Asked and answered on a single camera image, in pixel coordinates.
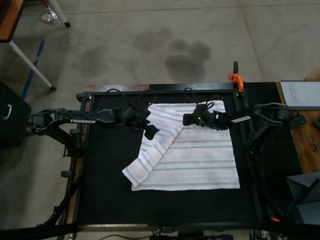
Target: white towel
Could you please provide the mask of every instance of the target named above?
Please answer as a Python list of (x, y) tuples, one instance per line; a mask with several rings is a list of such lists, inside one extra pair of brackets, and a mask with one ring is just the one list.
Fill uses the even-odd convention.
[[(225, 112), (223, 101), (209, 110)], [(138, 190), (210, 190), (240, 188), (229, 130), (183, 126), (195, 103), (153, 104), (147, 118), (160, 131), (142, 138), (138, 158), (122, 172)]]

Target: water stain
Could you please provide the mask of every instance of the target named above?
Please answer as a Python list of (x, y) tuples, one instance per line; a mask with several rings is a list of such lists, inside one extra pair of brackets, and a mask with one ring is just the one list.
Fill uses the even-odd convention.
[(171, 78), (177, 82), (202, 81), (206, 75), (204, 63), (186, 54), (169, 56), (164, 65)]
[(175, 39), (169, 44), (172, 52), (184, 53), (189, 48), (189, 43), (186, 40)]
[(104, 60), (106, 48), (102, 45), (86, 49), (80, 57), (79, 70), (86, 78), (95, 78), (108, 71), (108, 65)]
[(136, 57), (124, 57), (121, 59), (120, 63), (126, 69), (126, 71), (133, 77), (133, 79), (139, 83), (139, 78), (137, 71), (140, 65), (140, 61)]
[(211, 48), (202, 41), (195, 41), (189, 47), (188, 53), (199, 61), (209, 61)]
[(205, 62), (211, 58), (211, 48), (208, 45), (202, 41), (189, 44), (185, 40), (175, 39), (169, 47), (173, 52), (180, 52), (169, 56), (164, 62), (173, 80), (195, 83), (205, 79)]
[(136, 49), (151, 52), (161, 48), (172, 38), (169, 28), (162, 28), (159, 31), (148, 31), (136, 35), (132, 46)]

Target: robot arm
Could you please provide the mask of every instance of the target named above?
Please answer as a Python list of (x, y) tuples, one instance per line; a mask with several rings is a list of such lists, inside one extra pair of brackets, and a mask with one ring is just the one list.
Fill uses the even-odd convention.
[(78, 154), (83, 154), (78, 139), (75, 137), (79, 134), (78, 129), (72, 129), (70, 134), (62, 130), (59, 126), (63, 124), (94, 124), (101, 128), (130, 128), (132, 131), (145, 130), (145, 137), (152, 140), (155, 134), (159, 131), (154, 125), (149, 125), (147, 117), (151, 114), (147, 108), (138, 108), (137, 101), (135, 105), (130, 104), (130, 107), (123, 111), (122, 108), (101, 109), (102, 103), (95, 112), (66, 110), (64, 108), (46, 109), (36, 114), (29, 116), (31, 118), (31, 131), (37, 135), (47, 135), (65, 145), (67, 154), (64, 156), (73, 157)]
[(211, 107), (213, 107), (213, 104), (197, 104), (192, 114), (183, 115), (183, 125), (196, 124), (215, 130), (227, 130), (235, 124), (258, 119), (265, 122), (269, 127), (289, 126), (293, 129), (306, 123), (306, 118), (303, 115), (297, 113), (296, 116), (291, 117), (292, 111), (286, 105), (280, 103), (256, 104), (254, 108), (246, 108), (236, 113), (219, 111), (210, 113), (208, 109)]

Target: clamp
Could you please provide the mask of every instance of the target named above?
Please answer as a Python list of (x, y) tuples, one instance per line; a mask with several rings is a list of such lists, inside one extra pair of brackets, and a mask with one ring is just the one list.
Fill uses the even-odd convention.
[(233, 62), (233, 75), (231, 72), (228, 73), (230, 82), (233, 84), (237, 84), (237, 92), (238, 94), (242, 94), (245, 90), (244, 82), (242, 81), (242, 77), (239, 75), (238, 62)]

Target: table leg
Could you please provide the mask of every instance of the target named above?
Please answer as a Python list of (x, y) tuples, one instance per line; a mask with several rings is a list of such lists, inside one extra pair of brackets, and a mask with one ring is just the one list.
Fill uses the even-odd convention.
[(45, 78), (45, 76), (42, 75), (42, 73), (36, 68), (36, 66), (27, 58), (27, 56), (20, 50), (20, 48), (17, 47), (17, 45), (11, 41), (9, 42), (10, 47), (13, 49), (13, 51), (16, 52), (22, 58), (22, 60), (35, 72), (35, 74), (38, 75), (38, 77), (48, 85), (51, 91), (55, 91), (56, 88), (51, 85), (51, 83)]
[(55, 13), (57, 14), (59, 20), (64, 23), (64, 25), (67, 27), (67, 28), (70, 28), (70, 22), (67, 21), (64, 13), (62, 12), (59, 4), (57, 3), (56, 0), (48, 0), (48, 2), (50, 3), (50, 5), (52, 6), (52, 8), (54, 9)]

